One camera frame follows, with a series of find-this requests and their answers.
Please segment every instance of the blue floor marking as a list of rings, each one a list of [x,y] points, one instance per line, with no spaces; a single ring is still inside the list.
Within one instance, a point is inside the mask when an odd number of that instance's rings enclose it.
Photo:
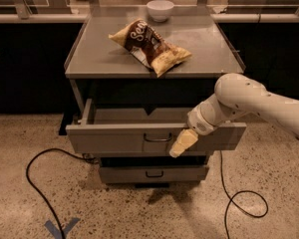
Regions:
[[[80,221],[79,218],[72,218],[70,223],[66,226],[65,229],[63,229],[65,237],[67,237],[67,234],[71,231],[71,229]],[[54,224],[51,222],[51,220],[48,220],[46,224],[44,224],[45,227],[49,230],[49,232],[53,235],[55,239],[62,239],[61,232],[58,228],[54,226]]]

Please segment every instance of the crumpled snack bag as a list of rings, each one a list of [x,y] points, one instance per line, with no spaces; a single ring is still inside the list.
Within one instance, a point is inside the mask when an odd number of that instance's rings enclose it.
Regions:
[[[191,56],[191,52],[166,42],[161,35],[142,19],[137,19],[109,38],[132,53],[146,67],[160,77],[168,69]]]

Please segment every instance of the cabinet handle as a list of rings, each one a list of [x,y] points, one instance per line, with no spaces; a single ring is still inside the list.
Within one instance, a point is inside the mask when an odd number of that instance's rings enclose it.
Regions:
[[[149,175],[149,173],[146,171],[147,178],[162,178],[163,177],[163,171],[160,172],[158,175]]]
[[[169,133],[168,138],[151,138],[151,139],[149,139],[146,133],[143,135],[143,137],[144,137],[145,141],[149,141],[149,142],[166,142],[166,141],[172,140],[171,133]]]

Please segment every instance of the drawer handle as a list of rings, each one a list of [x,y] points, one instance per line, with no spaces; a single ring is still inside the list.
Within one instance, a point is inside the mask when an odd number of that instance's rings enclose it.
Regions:
[[[146,171],[147,178],[162,178],[163,177],[163,171],[160,172],[160,174],[156,175],[149,175],[149,173]]]
[[[169,133],[168,138],[151,138],[151,139],[149,139],[146,133],[143,135],[143,137],[144,137],[145,141],[149,141],[149,142],[166,142],[166,141],[172,140],[171,133]]]

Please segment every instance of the drawer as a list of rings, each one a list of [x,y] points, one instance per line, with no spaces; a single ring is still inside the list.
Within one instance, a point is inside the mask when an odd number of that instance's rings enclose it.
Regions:
[[[159,183],[176,181],[200,181],[205,179],[208,166],[183,167],[100,167],[103,183]]]
[[[66,127],[76,153],[97,156],[160,156],[168,152],[179,133],[187,127],[191,109],[99,109],[88,99],[79,124]],[[214,133],[200,136],[185,155],[206,155],[220,149],[235,149],[245,123],[225,123]]]

